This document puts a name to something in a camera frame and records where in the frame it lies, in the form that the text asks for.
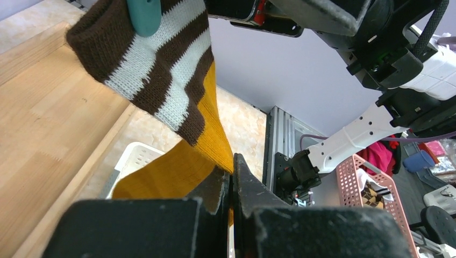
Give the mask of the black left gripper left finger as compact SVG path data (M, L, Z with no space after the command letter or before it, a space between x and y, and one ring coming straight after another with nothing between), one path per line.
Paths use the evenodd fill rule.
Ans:
M62 215L43 257L227 257L230 175L178 199L86 199Z

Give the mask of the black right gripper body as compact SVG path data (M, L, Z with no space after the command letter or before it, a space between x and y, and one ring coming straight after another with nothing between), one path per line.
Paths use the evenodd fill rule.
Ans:
M309 29L365 88L393 89L416 77L442 17L441 1L206 1L232 25L299 37Z

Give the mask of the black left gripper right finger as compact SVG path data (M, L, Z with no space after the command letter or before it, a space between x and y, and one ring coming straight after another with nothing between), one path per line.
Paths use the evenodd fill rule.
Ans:
M388 212L364 207L291 206L234 155L236 257L412 257Z

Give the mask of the mustard yellow sock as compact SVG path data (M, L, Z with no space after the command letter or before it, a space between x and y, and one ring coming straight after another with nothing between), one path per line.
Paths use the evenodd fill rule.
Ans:
M122 178L112 198L182 198L213 173L233 173L203 1L162 1L161 23L150 37L134 31L127 1L97 1L66 39L96 81L181 137L170 151Z

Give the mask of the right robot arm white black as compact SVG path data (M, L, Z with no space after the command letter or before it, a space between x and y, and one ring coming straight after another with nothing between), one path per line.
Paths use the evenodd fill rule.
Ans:
M237 27L299 37L315 32L347 71L382 94L361 116L293 157L280 153L278 116L268 116L263 183L280 199L320 185L337 165L406 130L416 137L455 132L455 55L433 37L448 1L206 1L209 15Z

